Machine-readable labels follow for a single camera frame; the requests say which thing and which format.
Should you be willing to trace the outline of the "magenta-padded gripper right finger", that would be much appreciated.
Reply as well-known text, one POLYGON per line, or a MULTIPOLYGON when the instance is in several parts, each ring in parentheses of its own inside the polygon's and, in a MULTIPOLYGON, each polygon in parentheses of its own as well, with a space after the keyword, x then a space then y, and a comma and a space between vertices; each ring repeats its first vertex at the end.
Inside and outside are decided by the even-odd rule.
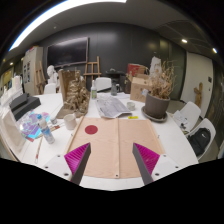
POLYGON ((145 185, 181 169, 181 166, 173 161, 167 154, 159 155, 137 143, 133 144, 132 153, 145 185))

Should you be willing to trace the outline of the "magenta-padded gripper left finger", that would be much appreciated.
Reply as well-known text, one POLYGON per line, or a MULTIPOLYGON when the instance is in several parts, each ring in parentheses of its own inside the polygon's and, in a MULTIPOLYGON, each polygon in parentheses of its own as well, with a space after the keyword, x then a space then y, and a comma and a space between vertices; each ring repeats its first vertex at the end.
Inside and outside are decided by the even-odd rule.
POLYGON ((90 154, 91 144, 86 143, 65 155, 54 156, 43 166, 43 169, 79 185, 90 154))

